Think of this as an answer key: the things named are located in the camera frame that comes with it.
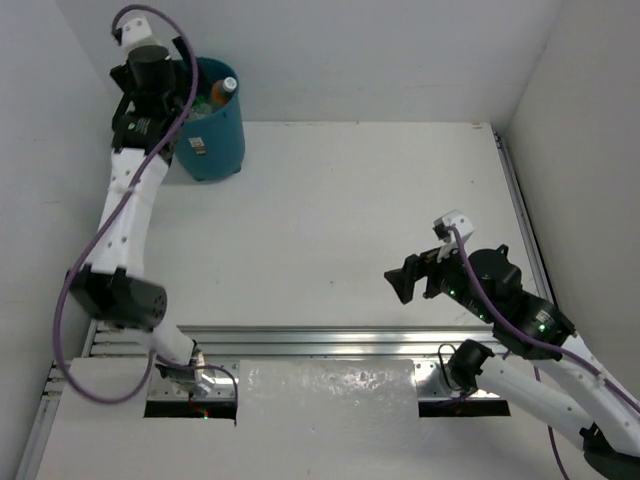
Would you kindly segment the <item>tall orange label bottle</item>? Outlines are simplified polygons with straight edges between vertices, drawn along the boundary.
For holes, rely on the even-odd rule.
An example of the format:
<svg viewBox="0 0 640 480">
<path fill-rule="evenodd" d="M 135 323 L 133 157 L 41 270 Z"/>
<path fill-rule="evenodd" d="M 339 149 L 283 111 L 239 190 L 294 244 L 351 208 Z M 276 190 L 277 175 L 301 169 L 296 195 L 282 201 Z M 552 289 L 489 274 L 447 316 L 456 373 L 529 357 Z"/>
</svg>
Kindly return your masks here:
<svg viewBox="0 0 640 480">
<path fill-rule="evenodd" d="M 212 85 L 209 97 L 211 105 L 216 109 L 223 107 L 232 99 L 237 88 L 238 82 L 232 76 L 217 80 Z"/>
</svg>

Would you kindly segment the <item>green plastic bottle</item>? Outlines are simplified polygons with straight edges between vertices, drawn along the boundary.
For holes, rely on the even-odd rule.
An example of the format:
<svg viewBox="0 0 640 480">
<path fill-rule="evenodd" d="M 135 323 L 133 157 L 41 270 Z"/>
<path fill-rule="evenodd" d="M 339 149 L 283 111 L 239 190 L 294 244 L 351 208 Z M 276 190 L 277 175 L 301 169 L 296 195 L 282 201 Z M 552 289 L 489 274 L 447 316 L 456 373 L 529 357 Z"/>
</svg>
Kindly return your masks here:
<svg viewBox="0 0 640 480">
<path fill-rule="evenodd" d="M 212 114 L 212 106 L 207 101 L 198 101 L 191 108 L 191 115 L 195 119 L 206 118 Z"/>
</svg>

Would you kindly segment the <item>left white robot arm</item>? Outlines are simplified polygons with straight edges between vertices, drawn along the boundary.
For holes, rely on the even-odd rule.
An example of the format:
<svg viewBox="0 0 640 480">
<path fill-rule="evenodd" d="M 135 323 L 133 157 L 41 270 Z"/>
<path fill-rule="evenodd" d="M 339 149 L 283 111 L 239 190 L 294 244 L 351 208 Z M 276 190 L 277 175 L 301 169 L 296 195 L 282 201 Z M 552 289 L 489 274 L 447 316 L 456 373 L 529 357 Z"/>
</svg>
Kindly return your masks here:
<svg viewBox="0 0 640 480">
<path fill-rule="evenodd" d="M 409 329 L 374 269 L 379 200 L 359 169 L 336 171 L 378 126 L 243 122 L 232 106 L 188 117 L 210 61 L 137 47 L 111 70 L 112 179 L 99 230 L 66 291 L 95 320 L 182 359 L 188 333 L 222 329 Z"/>
</svg>

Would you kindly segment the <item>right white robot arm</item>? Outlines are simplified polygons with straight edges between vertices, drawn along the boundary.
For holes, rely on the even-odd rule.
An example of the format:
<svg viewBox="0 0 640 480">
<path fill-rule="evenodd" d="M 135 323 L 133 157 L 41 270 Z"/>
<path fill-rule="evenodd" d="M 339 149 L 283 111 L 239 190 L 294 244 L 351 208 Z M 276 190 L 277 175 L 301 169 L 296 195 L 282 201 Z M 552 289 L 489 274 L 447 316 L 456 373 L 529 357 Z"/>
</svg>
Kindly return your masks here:
<svg viewBox="0 0 640 480">
<path fill-rule="evenodd" d="M 522 286 L 509 249 L 435 248 L 385 273 L 399 300 L 446 296 L 482 322 L 507 352 L 553 379 L 553 389 L 511 368 L 485 344 L 466 339 L 436 367 L 444 394 L 497 394 L 562 435 L 606 479 L 639 476 L 639 403 L 596 362 L 574 324 L 551 302 Z"/>
</svg>

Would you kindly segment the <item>left arm metal base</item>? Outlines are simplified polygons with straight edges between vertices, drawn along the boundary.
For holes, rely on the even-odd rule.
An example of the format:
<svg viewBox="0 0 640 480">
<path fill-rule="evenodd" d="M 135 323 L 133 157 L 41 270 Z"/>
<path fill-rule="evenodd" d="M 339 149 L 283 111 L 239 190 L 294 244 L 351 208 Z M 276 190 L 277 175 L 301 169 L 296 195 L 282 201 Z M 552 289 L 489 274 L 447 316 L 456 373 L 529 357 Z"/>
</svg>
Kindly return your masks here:
<svg viewBox="0 0 640 480">
<path fill-rule="evenodd" d="M 175 390 L 185 391 L 190 397 L 206 398 L 217 386 L 216 374 L 206 366 L 204 354 L 198 347 L 194 348 L 188 364 L 179 365 L 158 356 L 156 368 L 163 379 L 175 386 Z"/>
</svg>

